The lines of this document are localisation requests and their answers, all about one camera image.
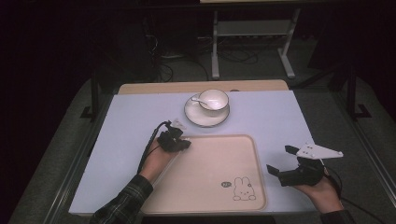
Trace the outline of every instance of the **tray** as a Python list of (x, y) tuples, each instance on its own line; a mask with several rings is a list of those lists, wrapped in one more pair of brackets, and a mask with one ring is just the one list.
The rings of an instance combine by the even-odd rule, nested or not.
[(154, 184), (145, 214), (229, 213), (264, 209), (262, 169), (248, 135), (190, 137)]

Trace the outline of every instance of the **hand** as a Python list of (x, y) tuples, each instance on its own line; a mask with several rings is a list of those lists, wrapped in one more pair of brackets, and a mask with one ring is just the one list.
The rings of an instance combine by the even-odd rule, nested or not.
[(151, 144), (148, 153), (149, 155), (146, 157), (142, 171), (140, 171), (139, 174), (153, 184), (169, 161), (172, 160), (178, 152), (165, 152), (163, 148), (160, 147), (157, 139), (155, 139)]
[(324, 176), (315, 186), (300, 185), (294, 187), (306, 194), (322, 214), (344, 209), (332, 182)]

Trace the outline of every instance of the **white teacup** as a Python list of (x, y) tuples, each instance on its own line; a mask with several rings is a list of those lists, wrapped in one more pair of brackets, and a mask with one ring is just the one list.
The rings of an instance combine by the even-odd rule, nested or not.
[(210, 117), (215, 117), (228, 107), (229, 98), (224, 91), (207, 90), (199, 95), (200, 106), (204, 109), (204, 113)]

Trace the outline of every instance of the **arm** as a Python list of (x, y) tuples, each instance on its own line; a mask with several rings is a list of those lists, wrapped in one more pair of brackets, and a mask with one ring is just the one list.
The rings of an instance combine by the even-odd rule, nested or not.
[(116, 198), (96, 211), (90, 223), (134, 223), (140, 207), (153, 191), (152, 184), (177, 154), (165, 152), (158, 145), (154, 141), (150, 147), (152, 152), (146, 158), (142, 171), (134, 176)]
[(323, 224), (355, 223), (352, 215), (344, 209), (332, 182), (327, 177), (323, 177), (315, 186), (294, 187), (309, 197), (321, 213), (320, 219)]

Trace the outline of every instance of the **saucer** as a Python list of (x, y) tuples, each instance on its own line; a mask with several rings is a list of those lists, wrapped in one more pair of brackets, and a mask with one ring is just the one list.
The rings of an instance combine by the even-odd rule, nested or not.
[(220, 112), (217, 116), (210, 117), (205, 114), (205, 110), (200, 106), (200, 104), (196, 101), (193, 101), (191, 98), (184, 105), (184, 113), (191, 122), (199, 126), (202, 127), (216, 126), (222, 123), (224, 120), (226, 120), (228, 115), (230, 114), (230, 106), (227, 105), (225, 110)]

